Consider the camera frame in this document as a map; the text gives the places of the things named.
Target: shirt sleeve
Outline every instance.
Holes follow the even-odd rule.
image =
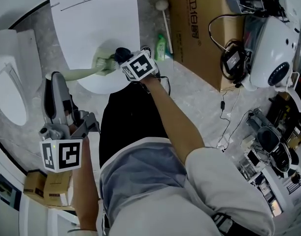
[[[196,149],[187,156],[185,167],[189,182],[207,206],[261,236],[274,234],[272,213],[263,195],[220,150]]]
[[[68,236],[99,236],[97,232],[83,231],[83,230],[71,230],[68,232]]]

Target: toilet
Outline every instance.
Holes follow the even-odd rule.
[[[140,50],[137,0],[50,0],[55,31],[70,69],[91,68],[98,47]],[[87,90],[109,94],[129,82],[118,69],[78,80]]]
[[[0,30],[0,110],[14,124],[28,120],[28,104],[42,82],[33,30]]]

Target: blue cloth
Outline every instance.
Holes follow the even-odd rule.
[[[168,186],[183,187],[184,165],[171,146],[142,147],[124,153],[104,169],[100,188],[113,224],[122,207]]]

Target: black pants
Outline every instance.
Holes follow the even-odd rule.
[[[130,83],[110,95],[103,113],[100,167],[119,150],[145,137],[168,138],[151,94],[140,84]]]

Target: black strap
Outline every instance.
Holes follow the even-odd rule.
[[[249,229],[234,222],[230,216],[224,213],[216,213],[212,216],[214,223],[218,230],[225,236],[247,235],[259,236],[258,234],[250,231]]]

